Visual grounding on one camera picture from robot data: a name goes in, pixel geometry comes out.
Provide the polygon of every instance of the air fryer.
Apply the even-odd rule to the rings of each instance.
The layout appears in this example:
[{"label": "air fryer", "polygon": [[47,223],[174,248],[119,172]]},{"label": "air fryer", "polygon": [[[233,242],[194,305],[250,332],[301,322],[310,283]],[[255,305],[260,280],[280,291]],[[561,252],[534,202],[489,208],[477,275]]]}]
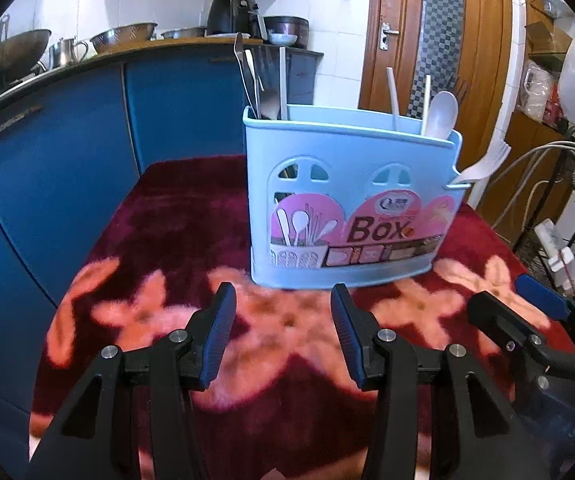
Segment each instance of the air fryer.
[{"label": "air fryer", "polygon": [[267,41],[267,30],[256,0],[214,0],[206,35],[241,32]]}]

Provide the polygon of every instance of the red floral tablecloth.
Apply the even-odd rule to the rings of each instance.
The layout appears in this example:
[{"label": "red floral tablecloth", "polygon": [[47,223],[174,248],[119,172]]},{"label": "red floral tablecloth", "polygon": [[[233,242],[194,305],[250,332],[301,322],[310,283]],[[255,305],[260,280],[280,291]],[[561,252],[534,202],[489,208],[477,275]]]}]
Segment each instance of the red floral tablecloth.
[{"label": "red floral tablecloth", "polygon": [[[198,437],[212,480],[359,478],[376,394],[350,380],[331,319],[329,291],[284,291],[251,282],[246,163],[241,156],[164,162],[148,168],[115,213],[54,317],[40,363],[30,422],[35,447],[71,387],[106,345],[124,351],[183,328],[232,282],[237,317],[219,375],[193,395]],[[509,396],[507,363],[468,324],[465,305],[488,290],[548,336],[573,349],[556,322],[517,296],[525,269],[468,206],[458,211],[431,272],[353,290],[360,308],[410,342],[477,354]],[[421,389],[419,475],[429,464],[429,391]],[[147,391],[139,399],[144,478]]]}]

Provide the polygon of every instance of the frying pan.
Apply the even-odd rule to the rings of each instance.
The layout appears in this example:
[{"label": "frying pan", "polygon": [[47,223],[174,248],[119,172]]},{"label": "frying pan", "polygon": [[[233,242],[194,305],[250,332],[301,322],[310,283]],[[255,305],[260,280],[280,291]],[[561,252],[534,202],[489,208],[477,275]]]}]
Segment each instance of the frying pan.
[{"label": "frying pan", "polygon": [[0,20],[0,88],[5,83],[26,76],[41,59],[47,47],[51,30],[30,30],[2,41],[3,31],[7,36],[10,16],[6,14]]}]

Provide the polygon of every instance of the plastic cutlery box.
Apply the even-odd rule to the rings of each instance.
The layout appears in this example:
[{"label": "plastic cutlery box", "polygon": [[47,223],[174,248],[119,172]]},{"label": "plastic cutlery box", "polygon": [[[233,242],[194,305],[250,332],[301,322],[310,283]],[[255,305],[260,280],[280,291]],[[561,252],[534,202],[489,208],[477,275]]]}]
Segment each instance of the plastic cutlery box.
[{"label": "plastic cutlery box", "polygon": [[428,271],[469,184],[449,184],[463,142],[421,120],[289,105],[246,108],[251,277],[273,288],[377,285]]}]

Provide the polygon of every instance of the metal pitcher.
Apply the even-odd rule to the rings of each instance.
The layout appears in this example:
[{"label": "metal pitcher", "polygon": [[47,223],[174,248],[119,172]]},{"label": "metal pitcher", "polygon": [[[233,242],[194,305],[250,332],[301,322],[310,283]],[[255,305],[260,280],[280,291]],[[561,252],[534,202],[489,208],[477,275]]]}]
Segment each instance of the metal pitcher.
[{"label": "metal pitcher", "polygon": [[[76,56],[76,47],[79,45],[85,46],[85,53],[80,56],[80,59]],[[73,65],[78,62],[83,61],[85,56],[88,55],[90,51],[90,45],[85,41],[76,41],[76,36],[73,38],[67,38],[64,40],[61,38],[55,44],[49,48],[49,67],[57,68],[59,66]]]}]

